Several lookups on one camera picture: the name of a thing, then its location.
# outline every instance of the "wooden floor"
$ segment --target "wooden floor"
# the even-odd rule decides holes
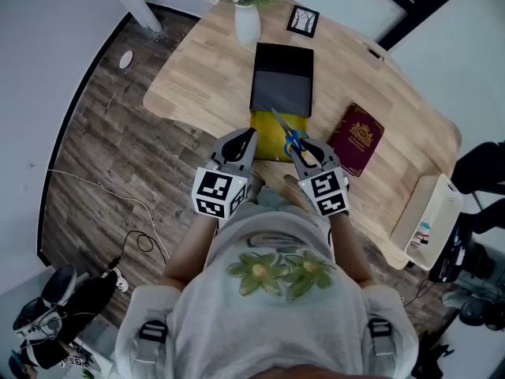
[[[119,33],[80,98],[54,168],[143,201],[171,253],[195,216],[190,197],[193,178],[207,159],[214,137],[157,118],[142,105],[150,83],[195,24],[174,13],[155,13],[165,35],[154,36],[135,20]],[[119,58],[127,50],[133,51],[133,62],[121,70]],[[56,268],[72,263],[79,272],[96,276],[121,253],[131,230],[154,236],[141,205],[76,178],[53,174],[43,220],[43,254]],[[125,294],[117,292],[103,312],[116,325],[124,317],[132,289],[154,283],[163,270],[159,251],[142,253],[135,238],[130,235],[119,265],[130,289]],[[359,238],[376,278],[398,290],[405,303],[414,298],[426,272],[417,267],[403,271],[389,267],[365,236]],[[406,308],[417,332],[437,330],[452,314],[440,301],[447,288],[437,284]]]

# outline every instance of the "storage basket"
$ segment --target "storage basket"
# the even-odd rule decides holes
[[[417,181],[391,233],[391,241],[414,264],[429,270],[442,252],[462,206],[462,195],[445,174],[424,175]]]

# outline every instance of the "gray t-shirt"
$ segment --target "gray t-shirt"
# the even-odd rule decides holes
[[[153,315],[169,330],[165,378],[247,378],[302,364],[404,378],[417,358],[417,335],[396,291],[361,289],[333,262],[322,233],[286,212],[225,227],[205,270],[182,293],[133,292],[116,343],[125,379],[135,376],[137,332]],[[372,317],[392,324],[392,355],[375,356]]]

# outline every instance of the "passport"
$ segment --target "passport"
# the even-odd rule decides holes
[[[347,107],[328,144],[340,158],[342,166],[359,177],[383,133],[382,125],[359,105],[352,103]]]

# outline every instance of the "table top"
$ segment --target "table top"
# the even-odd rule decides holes
[[[260,8],[261,40],[314,50],[312,117],[308,133],[327,141],[350,103],[384,126],[384,135],[359,178],[350,177],[350,216],[387,262],[407,259],[389,240],[417,180],[451,175],[461,136],[410,86],[391,56],[376,43],[320,16],[311,39],[286,30],[293,3]],[[380,57],[370,54],[372,48]],[[144,97],[162,118],[188,123],[215,137],[249,126],[256,46],[234,34],[234,6],[219,3],[181,41]],[[292,163],[255,160],[254,169],[276,192],[309,210],[297,189]]]

